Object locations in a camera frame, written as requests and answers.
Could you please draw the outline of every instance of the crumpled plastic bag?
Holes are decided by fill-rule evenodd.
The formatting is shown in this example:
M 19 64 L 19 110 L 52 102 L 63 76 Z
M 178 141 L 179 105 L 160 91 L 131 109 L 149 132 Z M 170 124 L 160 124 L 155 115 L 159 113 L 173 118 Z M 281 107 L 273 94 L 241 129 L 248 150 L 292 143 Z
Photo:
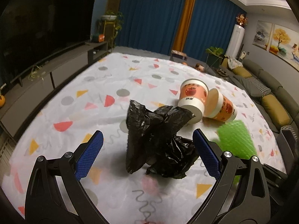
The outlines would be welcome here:
M 154 112 L 131 100 L 127 114 L 129 130 L 126 169 L 134 173 L 145 163 L 146 174 L 181 179 L 199 157 L 192 140 L 176 133 L 194 117 L 180 107 L 162 106 Z

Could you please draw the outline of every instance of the blue curtain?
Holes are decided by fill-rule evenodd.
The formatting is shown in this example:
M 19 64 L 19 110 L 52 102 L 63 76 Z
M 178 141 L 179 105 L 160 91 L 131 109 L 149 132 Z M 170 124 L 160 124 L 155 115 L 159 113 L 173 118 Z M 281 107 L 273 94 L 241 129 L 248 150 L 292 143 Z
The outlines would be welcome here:
M 183 52 L 201 61 L 211 46 L 225 53 L 239 13 L 246 14 L 229 0 L 196 0 Z
M 168 55 L 184 1 L 121 0 L 124 24 L 116 44 Z

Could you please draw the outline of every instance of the blue textured pad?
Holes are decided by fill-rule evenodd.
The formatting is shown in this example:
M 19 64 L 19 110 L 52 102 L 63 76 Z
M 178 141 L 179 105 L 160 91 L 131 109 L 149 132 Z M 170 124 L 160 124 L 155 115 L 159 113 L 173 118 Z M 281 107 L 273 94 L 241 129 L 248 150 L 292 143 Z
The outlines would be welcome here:
M 95 158 L 99 154 L 104 143 L 103 133 L 97 130 L 90 138 L 88 143 L 89 145 L 86 147 L 76 164 L 75 176 L 78 181 L 87 176 L 92 164 L 95 161 Z
M 198 130 L 193 132 L 193 143 L 210 176 L 216 180 L 220 177 L 220 162 L 205 138 Z

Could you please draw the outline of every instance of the orange pumpkin decoration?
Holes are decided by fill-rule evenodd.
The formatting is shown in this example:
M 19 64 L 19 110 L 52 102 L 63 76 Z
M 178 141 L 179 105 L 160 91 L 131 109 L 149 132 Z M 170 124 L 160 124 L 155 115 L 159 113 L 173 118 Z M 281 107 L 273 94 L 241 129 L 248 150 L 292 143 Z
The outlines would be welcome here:
M 0 95 L 0 108 L 3 107 L 5 104 L 5 97 L 3 95 Z

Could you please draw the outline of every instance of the orange and white paper cup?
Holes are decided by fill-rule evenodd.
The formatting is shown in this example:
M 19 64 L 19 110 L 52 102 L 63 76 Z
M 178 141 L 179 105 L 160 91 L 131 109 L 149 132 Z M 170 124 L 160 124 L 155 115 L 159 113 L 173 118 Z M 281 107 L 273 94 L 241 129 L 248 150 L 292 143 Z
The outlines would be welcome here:
M 212 118 L 222 122 L 233 121 L 237 116 L 237 107 L 227 99 L 218 89 L 209 91 L 204 117 Z
M 181 85 L 178 106 L 190 110 L 195 117 L 188 123 L 195 124 L 202 119 L 209 89 L 198 79 L 188 79 Z

